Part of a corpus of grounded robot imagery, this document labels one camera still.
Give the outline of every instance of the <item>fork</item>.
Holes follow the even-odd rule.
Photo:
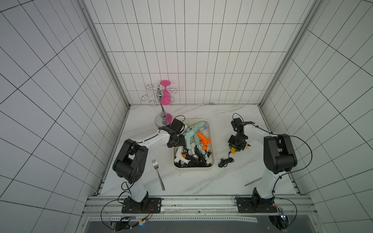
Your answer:
[[[161,176],[159,175],[159,172],[158,172],[158,162],[156,160],[153,160],[153,167],[155,170],[157,170],[159,181],[161,182],[162,190],[164,191],[164,185],[163,185]]]

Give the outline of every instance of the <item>light blue glue gun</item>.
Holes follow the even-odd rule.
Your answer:
[[[203,155],[206,155],[206,151],[204,151],[202,149],[203,147],[203,144],[201,144],[200,142],[200,138],[198,137],[197,133],[199,131],[200,128],[204,128],[206,126],[207,122],[206,121],[202,121],[202,122],[198,122],[197,124],[195,125],[192,125],[192,126],[189,126],[185,131],[186,133],[184,134],[184,138],[185,138],[185,141],[186,141],[186,148],[189,149],[192,148],[191,145],[190,145],[190,138],[193,136],[194,137],[194,142],[195,142],[195,145],[196,147],[198,148],[198,150],[201,152],[201,154]]]

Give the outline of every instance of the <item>black mounting plate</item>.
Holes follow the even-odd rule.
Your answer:
[[[161,206],[162,206],[162,198],[148,198],[148,206],[144,210],[144,212],[140,212],[138,208],[136,208],[132,202],[131,199],[125,200],[123,202],[122,206],[122,213],[123,214],[139,214],[139,213],[149,213],[150,206],[153,207],[153,214],[158,214],[161,212]]]
[[[269,205],[259,206],[257,209],[251,207],[251,198],[237,198],[237,208],[239,213],[277,213],[276,207]]]

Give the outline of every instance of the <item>white plastic tray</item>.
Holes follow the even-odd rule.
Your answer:
[[[203,170],[209,170],[212,168],[212,166],[214,166],[215,164],[215,155],[214,155],[214,148],[213,148],[213,139],[211,137],[211,129],[210,129],[210,123],[208,120],[206,119],[185,119],[183,121],[183,123],[185,125],[187,125],[189,123],[189,125],[194,125],[194,124],[197,124],[198,122],[201,122],[201,121],[207,121],[207,124],[206,124],[206,127],[207,129],[202,131],[201,133],[206,136],[208,139],[210,139],[210,143],[207,144],[207,151],[211,151],[211,155],[210,155],[210,158],[209,158],[209,161],[211,160],[211,167],[183,167],[183,168],[180,168],[180,167],[177,167],[175,166],[175,164],[173,163],[174,159],[175,159],[175,154],[176,154],[176,150],[177,150],[177,147],[173,147],[173,154],[172,154],[172,164],[175,166],[176,169],[178,170],[182,170],[182,171],[203,171]]]

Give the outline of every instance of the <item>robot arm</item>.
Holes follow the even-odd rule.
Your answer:
[[[159,132],[139,141],[127,139],[123,143],[113,163],[113,170],[119,177],[131,184],[131,202],[138,209],[145,210],[148,202],[148,192],[141,179],[148,151],[161,145],[168,147],[184,145],[183,135],[178,135],[183,125],[181,121],[174,119],[170,125],[160,127]]]
[[[297,165],[290,136],[269,133],[255,126],[254,122],[242,122],[240,118],[233,119],[231,124],[237,132],[236,136],[232,135],[228,141],[231,148],[237,151],[243,150],[246,146],[245,139],[248,137],[263,145],[263,159],[267,169],[260,184],[254,189],[253,196],[258,200],[271,200],[276,180]]]

